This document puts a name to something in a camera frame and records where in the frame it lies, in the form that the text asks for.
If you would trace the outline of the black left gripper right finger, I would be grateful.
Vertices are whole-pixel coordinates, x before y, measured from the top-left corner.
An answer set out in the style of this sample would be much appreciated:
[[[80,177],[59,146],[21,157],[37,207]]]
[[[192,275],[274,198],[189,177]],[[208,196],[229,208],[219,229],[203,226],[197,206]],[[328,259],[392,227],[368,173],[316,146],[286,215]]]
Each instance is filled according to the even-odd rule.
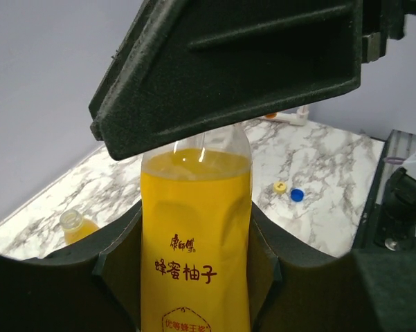
[[[251,211],[253,331],[416,331],[416,251],[334,258]]]

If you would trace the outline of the blue bottle cap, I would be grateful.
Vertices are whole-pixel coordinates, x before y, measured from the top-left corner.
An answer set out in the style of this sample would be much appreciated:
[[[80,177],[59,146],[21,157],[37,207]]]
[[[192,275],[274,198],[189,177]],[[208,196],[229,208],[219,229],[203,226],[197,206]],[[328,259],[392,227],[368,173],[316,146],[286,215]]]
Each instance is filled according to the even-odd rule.
[[[305,193],[298,188],[293,188],[290,191],[290,198],[294,202],[301,202],[304,199]]]

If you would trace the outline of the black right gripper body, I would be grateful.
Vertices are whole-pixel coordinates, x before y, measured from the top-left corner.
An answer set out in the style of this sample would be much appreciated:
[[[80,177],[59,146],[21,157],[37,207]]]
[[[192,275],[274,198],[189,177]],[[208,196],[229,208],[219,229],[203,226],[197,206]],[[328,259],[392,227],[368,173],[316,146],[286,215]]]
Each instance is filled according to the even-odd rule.
[[[416,0],[365,0],[362,16],[362,62],[386,54],[389,39],[404,37],[405,16],[416,16]]]

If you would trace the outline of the yellow bottle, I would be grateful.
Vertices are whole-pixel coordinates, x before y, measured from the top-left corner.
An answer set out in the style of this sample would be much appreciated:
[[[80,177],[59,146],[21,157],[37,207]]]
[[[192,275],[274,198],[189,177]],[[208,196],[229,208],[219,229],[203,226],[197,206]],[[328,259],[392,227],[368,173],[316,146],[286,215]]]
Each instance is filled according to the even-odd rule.
[[[252,157],[238,124],[144,154],[141,330],[249,331]]]
[[[100,229],[96,223],[84,217],[77,210],[65,211],[60,216],[60,226],[66,245],[80,241]]]

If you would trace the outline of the yellow bottle cap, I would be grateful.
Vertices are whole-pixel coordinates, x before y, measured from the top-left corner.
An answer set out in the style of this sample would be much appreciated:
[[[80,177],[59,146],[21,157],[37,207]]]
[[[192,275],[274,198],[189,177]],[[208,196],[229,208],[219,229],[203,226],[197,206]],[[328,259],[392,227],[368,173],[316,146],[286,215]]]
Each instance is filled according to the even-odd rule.
[[[278,194],[284,194],[287,191],[287,184],[282,181],[275,182],[273,184],[273,190]]]

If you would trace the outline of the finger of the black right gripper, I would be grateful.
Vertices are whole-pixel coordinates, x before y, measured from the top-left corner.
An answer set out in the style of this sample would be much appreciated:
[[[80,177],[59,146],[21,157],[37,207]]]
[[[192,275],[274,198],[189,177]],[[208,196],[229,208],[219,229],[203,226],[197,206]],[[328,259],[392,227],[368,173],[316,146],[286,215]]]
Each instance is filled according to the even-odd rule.
[[[360,1],[144,1],[89,104],[115,160],[361,83]]]

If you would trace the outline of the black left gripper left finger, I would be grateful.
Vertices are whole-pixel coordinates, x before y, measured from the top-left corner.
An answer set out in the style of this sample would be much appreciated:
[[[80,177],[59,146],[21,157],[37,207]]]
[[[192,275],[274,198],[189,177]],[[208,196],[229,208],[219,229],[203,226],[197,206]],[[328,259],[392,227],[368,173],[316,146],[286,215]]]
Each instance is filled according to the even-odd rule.
[[[141,203],[43,259],[0,255],[0,331],[139,331]]]

